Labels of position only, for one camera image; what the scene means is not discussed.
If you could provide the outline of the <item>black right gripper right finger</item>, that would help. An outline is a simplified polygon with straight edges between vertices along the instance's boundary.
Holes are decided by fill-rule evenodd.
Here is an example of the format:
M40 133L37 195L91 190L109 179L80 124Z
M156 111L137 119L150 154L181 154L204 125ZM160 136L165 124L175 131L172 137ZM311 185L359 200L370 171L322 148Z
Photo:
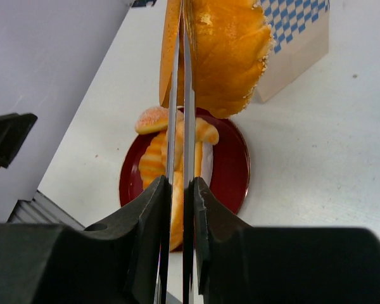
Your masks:
M253 227L194 184L205 303L380 303L380 240L361 227Z

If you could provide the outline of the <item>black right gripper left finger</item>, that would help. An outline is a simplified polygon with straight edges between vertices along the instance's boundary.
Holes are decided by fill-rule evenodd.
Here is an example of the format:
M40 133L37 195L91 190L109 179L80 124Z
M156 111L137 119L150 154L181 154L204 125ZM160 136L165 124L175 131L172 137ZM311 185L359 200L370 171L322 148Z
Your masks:
M82 231L0 224L0 303L165 303L168 180Z

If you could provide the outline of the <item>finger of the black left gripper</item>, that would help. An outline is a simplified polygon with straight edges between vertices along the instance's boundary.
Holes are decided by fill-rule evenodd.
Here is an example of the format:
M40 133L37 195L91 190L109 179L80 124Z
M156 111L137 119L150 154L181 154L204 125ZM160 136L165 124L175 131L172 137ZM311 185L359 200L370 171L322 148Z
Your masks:
M33 113L0 115L0 168L8 168L37 121Z

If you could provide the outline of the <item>round orange bun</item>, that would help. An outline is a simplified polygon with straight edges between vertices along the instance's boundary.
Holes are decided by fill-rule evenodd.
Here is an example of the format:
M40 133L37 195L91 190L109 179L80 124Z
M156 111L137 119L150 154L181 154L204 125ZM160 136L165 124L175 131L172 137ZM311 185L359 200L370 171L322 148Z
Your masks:
M196 107L228 118L247 107L272 48L271 26L257 1L191 1Z

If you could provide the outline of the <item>white topped oval bread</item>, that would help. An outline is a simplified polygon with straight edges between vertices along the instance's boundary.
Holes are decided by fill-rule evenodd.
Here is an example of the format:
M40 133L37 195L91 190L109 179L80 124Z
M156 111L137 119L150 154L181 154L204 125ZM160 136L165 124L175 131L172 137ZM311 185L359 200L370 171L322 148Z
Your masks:
M195 145L194 176L202 177L209 186L213 173L213 145L197 142ZM184 155L174 169L172 209L170 219L170 251L177 250L183 242L184 227Z

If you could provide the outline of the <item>striped croissant bread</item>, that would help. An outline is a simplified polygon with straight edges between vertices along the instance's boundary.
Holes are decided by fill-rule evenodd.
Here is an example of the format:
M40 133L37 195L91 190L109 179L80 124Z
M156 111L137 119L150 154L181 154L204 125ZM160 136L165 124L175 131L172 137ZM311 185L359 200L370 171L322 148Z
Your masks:
M138 169L143 189L146 189L157 177L165 174L165 165L162 162L161 151L165 134L165 131L161 131L152 138L139 160Z

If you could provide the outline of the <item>curved croissant bread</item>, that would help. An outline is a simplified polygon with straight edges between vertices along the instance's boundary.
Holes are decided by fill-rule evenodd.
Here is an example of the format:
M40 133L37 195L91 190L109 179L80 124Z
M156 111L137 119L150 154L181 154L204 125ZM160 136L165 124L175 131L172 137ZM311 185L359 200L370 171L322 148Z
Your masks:
M216 145L219 142L218 130L200 117L196 118L195 141ZM166 167L168 156L168 132L165 134L161 147L162 162ZM181 120L175 126L174 170L179 169L184 153L184 121Z

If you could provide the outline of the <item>pink sugared bread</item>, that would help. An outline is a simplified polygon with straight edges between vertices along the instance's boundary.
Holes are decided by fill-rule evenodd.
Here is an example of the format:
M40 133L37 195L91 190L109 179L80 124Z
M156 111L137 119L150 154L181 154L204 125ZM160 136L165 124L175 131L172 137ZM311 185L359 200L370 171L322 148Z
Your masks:
M154 106L143 111L135 124L135 131L140 135L151 134L168 128L169 109Z

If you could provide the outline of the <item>checkered paper bag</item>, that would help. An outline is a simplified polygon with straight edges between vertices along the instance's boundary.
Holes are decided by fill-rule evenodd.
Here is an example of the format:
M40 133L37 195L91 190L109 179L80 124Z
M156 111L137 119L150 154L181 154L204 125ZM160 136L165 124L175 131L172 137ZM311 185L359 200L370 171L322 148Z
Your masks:
M254 101L265 103L329 52L330 2L260 1L274 37Z

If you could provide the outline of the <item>red round plate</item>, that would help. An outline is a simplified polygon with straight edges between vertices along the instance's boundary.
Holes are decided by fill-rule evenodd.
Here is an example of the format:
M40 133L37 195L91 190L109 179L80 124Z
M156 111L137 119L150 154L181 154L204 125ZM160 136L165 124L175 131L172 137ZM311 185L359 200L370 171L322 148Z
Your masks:
M224 206L237 213L250 181L250 158L246 142L229 119L215 118L202 109L196 111L196 116L212 124L219 133L219 141L213 145L213 173L208 187ZM129 148L120 174L120 205L126 205L144 191L138 169L139 160L158 133L138 134Z

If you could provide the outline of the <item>aluminium frame rail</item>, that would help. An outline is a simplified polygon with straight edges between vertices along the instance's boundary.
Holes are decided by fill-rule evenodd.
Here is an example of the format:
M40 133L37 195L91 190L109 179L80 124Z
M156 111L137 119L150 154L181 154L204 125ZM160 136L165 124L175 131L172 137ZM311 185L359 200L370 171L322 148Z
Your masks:
M77 230L85 227L40 191L33 198L18 200L7 221L9 224L65 224Z

